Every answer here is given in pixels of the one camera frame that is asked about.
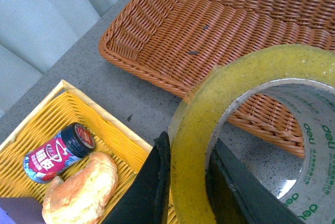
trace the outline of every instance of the purple fabric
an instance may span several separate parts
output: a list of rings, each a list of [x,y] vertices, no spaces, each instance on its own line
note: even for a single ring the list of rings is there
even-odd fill
[[[42,216],[42,205],[32,197],[0,198],[0,208],[12,220],[2,222],[1,216],[1,224],[46,224]]]
[[[0,223],[1,224],[15,224],[15,222],[7,215],[5,210],[0,208]]]

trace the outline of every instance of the bread roll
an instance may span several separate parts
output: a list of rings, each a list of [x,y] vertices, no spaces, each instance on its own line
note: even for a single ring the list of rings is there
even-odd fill
[[[46,191],[42,215],[47,224],[96,224],[118,184],[110,156],[93,152],[87,166],[64,183],[55,177]]]

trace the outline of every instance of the red can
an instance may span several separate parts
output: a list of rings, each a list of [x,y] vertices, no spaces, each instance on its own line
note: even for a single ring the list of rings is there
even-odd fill
[[[90,132],[72,123],[44,145],[27,153],[23,167],[33,181],[47,183],[72,164],[93,152],[95,143]]]

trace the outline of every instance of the dark spot in basket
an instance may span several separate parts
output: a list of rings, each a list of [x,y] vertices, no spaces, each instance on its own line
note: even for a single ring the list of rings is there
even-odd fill
[[[189,51],[187,54],[190,55],[197,55],[199,53],[199,51]]]
[[[127,118],[127,121],[128,121],[128,122],[131,121],[131,117],[132,117],[132,114]]]

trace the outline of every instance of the clear tape roll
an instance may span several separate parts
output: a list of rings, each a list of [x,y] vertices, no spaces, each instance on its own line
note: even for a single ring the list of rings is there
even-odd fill
[[[304,136],[305,160],[295,185],[280,199],[305,223],[335,224],[335,54],[290,44],[270,47],[218,67],[176,110],[171,188],[180,223],[216,223],[205,172],[218,132],[255,93],[290,109]]]

